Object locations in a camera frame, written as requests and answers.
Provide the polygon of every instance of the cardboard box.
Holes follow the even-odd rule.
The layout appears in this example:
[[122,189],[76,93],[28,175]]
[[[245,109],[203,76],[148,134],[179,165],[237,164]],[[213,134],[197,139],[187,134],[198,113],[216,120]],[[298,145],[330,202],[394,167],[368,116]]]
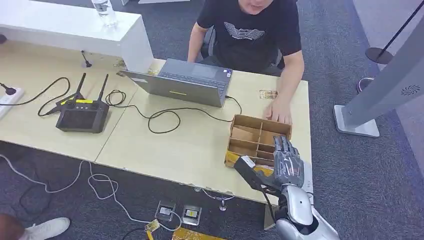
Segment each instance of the cardboard box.
[[225,165],[232,168],[239,156],[249,156],[257,165],[274,166],[274,136],[292,137],[290,125],[266,119],[235,115],[231,123]]

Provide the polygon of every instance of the shoe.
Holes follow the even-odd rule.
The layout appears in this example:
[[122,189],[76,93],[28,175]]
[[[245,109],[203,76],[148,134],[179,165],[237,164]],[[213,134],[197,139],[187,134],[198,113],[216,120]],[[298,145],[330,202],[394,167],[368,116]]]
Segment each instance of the shoe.
[[23,236],[19,240],[46,240],[49,238],[56,237],[64,233],[71,224],[71,220],[66,217],[59,217],[40,225],[33,225],[25,228]]
[[356,90],[358,93],[361,93],[370,83],[374,80],[373,77],[365,77],[359,80],[359,82],[356,85]]

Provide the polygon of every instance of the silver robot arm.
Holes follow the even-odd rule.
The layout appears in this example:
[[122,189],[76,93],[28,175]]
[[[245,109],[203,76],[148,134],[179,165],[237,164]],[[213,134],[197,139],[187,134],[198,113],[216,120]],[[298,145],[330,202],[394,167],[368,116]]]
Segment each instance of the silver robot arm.
[[279,198],[279,210],[271,215],[282,240],[339,240],[337,231],[311,205],[304,184],[304,162],[285,136],[275,136],[274,172],[265,176],[253,170],[248,156],[240,157],[234,168],[251,188]]

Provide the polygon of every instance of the laptop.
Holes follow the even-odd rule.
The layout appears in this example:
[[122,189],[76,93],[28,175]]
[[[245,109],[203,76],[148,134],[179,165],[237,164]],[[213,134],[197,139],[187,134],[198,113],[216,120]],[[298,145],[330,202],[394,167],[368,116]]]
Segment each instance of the laptop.
[[168,59],[157,76],[122,70],[149,94],[221,108],[233,71]]

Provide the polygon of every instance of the controller screen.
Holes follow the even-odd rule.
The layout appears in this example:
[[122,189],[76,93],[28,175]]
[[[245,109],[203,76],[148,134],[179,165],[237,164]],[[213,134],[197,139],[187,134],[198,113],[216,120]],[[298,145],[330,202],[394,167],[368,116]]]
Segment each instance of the controller screen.
[[60,128],[64,129],[91,129],[97,112],[95,111],[66,111],[63,114]]

